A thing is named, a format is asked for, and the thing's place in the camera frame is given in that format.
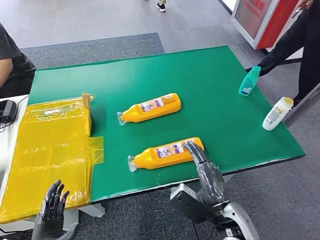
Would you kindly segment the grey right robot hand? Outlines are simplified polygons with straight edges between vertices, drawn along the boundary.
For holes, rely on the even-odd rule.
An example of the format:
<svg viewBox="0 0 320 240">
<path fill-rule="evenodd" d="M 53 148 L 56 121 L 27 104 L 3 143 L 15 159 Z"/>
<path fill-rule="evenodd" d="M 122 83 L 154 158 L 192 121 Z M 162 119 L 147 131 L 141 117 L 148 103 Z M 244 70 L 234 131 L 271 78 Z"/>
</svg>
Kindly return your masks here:
<svg viewBox="0 0 320 240">
<path fill-rule="evenodd" d="M 210 161 L 200 146 L 188 140 L 183 145 L 192 157 L 196 166 L 201 189 L 197 198 L 205 205 L 214 206 L 223 203 L 225 182 L 220 169 Z"/>
</svg>

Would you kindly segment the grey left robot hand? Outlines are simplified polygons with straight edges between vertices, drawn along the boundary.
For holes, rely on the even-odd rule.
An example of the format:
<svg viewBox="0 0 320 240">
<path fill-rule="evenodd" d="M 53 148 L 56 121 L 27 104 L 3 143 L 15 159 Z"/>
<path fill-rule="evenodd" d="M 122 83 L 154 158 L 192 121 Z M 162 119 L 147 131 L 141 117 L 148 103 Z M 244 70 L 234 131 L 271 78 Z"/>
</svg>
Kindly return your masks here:
<svg viewBox="0 0 320 240">
<path fill-rule="evenodd" d="M 58 179 L 48 188 L 35 217 L 32 240 L 72 240 L 77 235 L 79 224 L 76 222 L 63 231 L 64 210 L 69 194 L 68 190 L 62 194 L 64 186 Z"/>
</svg>

